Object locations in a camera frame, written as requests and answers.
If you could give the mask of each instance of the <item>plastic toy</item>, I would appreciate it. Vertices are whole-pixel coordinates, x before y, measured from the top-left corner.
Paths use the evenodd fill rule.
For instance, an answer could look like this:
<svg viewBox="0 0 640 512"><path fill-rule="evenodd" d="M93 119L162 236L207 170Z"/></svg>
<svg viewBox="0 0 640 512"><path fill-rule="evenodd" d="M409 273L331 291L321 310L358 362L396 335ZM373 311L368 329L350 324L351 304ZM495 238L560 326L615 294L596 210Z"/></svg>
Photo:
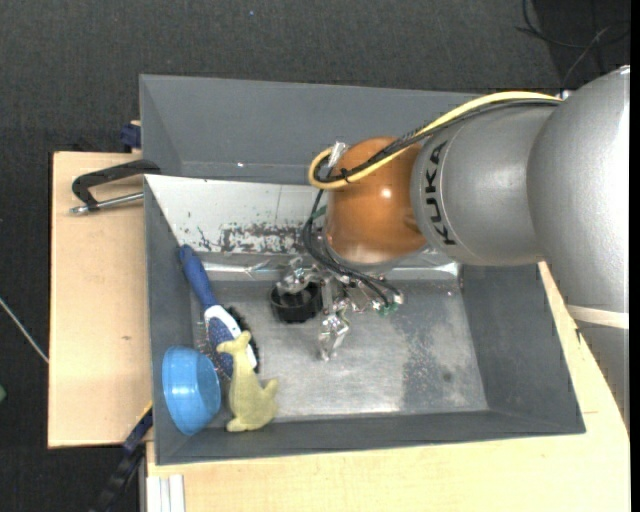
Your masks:
<svg viewBox="0 0 640 512"><path fill-rule="evenodd" d="M229 407L234 418L227 423L229 432L257 430L269 423L276 415L274 400L278 380L272 379L263 388L247 357L246 348L251 339L249 331L242 331L233 341L218 345L218 352L233 358L233 374L229 389Z"/></svg>

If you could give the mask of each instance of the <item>black cable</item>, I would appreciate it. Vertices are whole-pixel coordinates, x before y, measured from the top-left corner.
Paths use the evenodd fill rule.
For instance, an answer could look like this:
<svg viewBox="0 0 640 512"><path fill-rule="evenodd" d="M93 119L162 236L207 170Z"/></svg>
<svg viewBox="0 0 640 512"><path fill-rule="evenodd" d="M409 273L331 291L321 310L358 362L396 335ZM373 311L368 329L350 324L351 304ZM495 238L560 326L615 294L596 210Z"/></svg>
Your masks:
<svg viewBox="0 0 640 512"><path fill-rule="evenodd" d="M537 29L533 23L531 22L531 18L529 18L529 12L527 10L527 0L522 0L522 17L524 18L525 23L527 24L527 28L524 27L516 27L517 30L520 30L521 32L524 32L525 34L529 34L532 35L534 37L537 37L538 39L541 39L547 43L550 44L555 44L556 46L561 46L563 48L573 48L573 49L578 49L578 50L584 50L586 48L604 48L606 46L610 46L612 44L618 43L620 41L622 41L625 37L627 37L630 33L631 33L631 21L630 20L622 20L622 21L617 21L615 23L612 23L611 25L608 25L607 29L614 27L616 25L621 25L621 24L629 24L629 28L627 30L624 31L624 33L620 34L618 37L615 37L613 39L610 39L608 41L604 41L602 43L599 43L595 46L591 45L591 44L587 44L587 45L583 45L583 44L573 44L573 43L567 43L566 41L558 41L557 39L552 39L551 37L547 36L545 33L543 33L542 31L540 31L539 29Z"/></svg>
<svg viewBox="0 0 640 512"><path fill-rule="evenodd" d="M313 226L313 221L316 218L316 212L318 209L318 205L320 204L320 198L322 197L322 193L323 193L322 190L318 192L315 202L313 204L313 207L311 209L311 214L307 219L304 227L302 228L302 242L305 246L305 249L307 250L307 252L309 252L309 254L314 259L322 263L324 266L326 266L328 269L332 270L333 272L336 272L337 274L340 274L340 275L346 275L350 279L356 279L362 282L362 284L364 284L367 288L369 288L374 293L376 293L376 295L378 295L384 302L385 307L388 308L390 306L389 299L384 294L384 292L380 288L378 288L378 286L376 286L376 284L380 284L381 286L391 290L392 292L399 293L397 288L393 287L389 283L376 282L376 284L374 284L370 276L342 265L341 263L336 261L330 254L323 254L321 252L318 252L316 248L313 246L312 226Z"/></svg>
<svg viewBox="0 0 640 512"><path fill-rule="evenodd" d="M441 130L444 130L445 128L449 128L455 124L461 123L472 117L478 116L480 114L484 114L486 112L499 110L503 108L521 107L525 105L557 106L560 103L561 103L560 101L543 100L543 99L504 100L504 101L496 102L493 104L482 105L480 107L470 110L469 112L465 112L459 117L456 117L455 119L452 119L446 123L443 123L433 128L432 130L428 130L420 133L421 130L424 130L424 128L426 128L431 123L429 121L423 124L422 126L404 134L402 137L394 140L391 144L382 148L380 151L378 151L373 156L371 156L368 160L357 165L356 167L353 167L352 169L349 169L349 170L341 169L339 174L332 176L331 172L329 172L327 176L320 177L317 174L320 167L318 166L318 168L314 170L314 173L315 173L314 178L320 183L331 183L331 182L340 181L346 178L353 178L354 175L362 171L365 171L369 166L379 162L383 158L393 155L403 150L404 148L411 146L412 144L415 144L416 142L419 142L431 135L438 133Z"/></svg>
<svg viewBox="0 0 640 512"><path fill-rule="evenodd" d="M567 71L567 73L564 75L564 78L562 79L562 85L560 86L561 89L566 89L567 87L567 80L569 80L569 77L571 76L571 73L573 73L573 71L576 69L576 67L578 66L578 64L580 64L580 62L582 62L582 59L584 59L587 54L589 53L590 50L593 49L593 45L596 43L596 41L598 41L598 39L600 37L602 37L602 35L604 35L610 27L605 27L603 28L600 32L598 32L595 37L591 40L591 44L589 46L587 46L584 51L580 54L580 57L578 57L576 59L576 61L573 63L573 65L569 68L569 71Z"/></svg>

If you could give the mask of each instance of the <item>black clamp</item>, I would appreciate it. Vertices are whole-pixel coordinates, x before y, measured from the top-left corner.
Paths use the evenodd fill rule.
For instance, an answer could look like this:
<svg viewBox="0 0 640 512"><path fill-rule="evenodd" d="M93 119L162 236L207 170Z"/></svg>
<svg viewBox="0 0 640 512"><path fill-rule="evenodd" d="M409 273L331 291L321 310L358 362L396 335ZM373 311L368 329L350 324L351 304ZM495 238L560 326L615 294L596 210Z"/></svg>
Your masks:
<svg viewBox="0 0 640 512"><path fill-rule="evenodd" d="M93 197L91 192L89 192L89 188L91 187L97 187L105 183L135 176L136 174L160 174L160 168L149 160L136 160L135 162L116 165L114 167L90 172L77 177L74 180L73 185L71 185L71 190L78 199L84 203L84 205L71 208L70 212L94 212L102 208L142 199L143 193L139 192L99 202L95 197Z"/></svg>

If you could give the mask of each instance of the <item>black object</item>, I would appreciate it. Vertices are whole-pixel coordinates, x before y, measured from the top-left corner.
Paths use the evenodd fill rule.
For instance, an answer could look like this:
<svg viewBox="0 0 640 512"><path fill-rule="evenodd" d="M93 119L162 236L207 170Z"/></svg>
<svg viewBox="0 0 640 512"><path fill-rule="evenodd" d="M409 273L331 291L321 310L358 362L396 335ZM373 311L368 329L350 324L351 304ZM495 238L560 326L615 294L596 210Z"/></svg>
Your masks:
<svg viewBox="0 0 640 512"><path fill-rule="evenodd" d="M104 183L121 180L136 174L160 174L160 168L149 160L136 160L78 176L71 185L71 190L78 199L85 203L89 211L95 211L99 209L99 205L96 198L89 192L91 187L97 187Z"/></svg>
<svg viewBox="0 0 640 512"><path fill-rule="evenodd" d="M280 294L277 287L269 293L271 311L281 322L299 324L316 316L322 309L320 286L311 281L304 290L298 293Z"/></svg>
<svg viewBox="0 0 640 512"><path fill-rule="evenodd" d="M111 512L133 481L144 458L145 448L142 438L153 425L152 411L150 407L127 437L123 445L124 456L89 512Z"/></svg>
<svg viewBox="0 0 640 512"><path fill-rule="evenodd" d="M135 124L125 124L120 130L120 142L130 148L141 148L142 129Z"/></svg>

